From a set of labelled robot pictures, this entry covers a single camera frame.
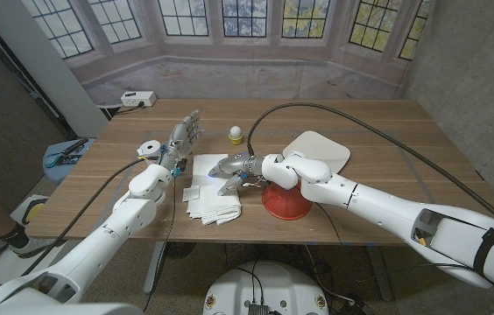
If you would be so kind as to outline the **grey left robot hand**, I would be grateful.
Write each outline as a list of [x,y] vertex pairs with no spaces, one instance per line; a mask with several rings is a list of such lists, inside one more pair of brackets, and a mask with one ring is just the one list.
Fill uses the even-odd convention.
[[174,127],[159,164],[169,171],[172,170],[181,159],[188,155],[193,144],[203,132],[204,130],[200,127],[200,112],[194,110]]

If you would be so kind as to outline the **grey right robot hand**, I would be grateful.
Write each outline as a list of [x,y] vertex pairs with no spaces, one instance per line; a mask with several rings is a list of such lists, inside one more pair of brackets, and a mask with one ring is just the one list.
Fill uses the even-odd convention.
[[261,178],[263,160],[263,157],[252,156],[248,152],[221,159],[208,173],[213,178],[228,178],[217,195],[229,195],[248,178]]

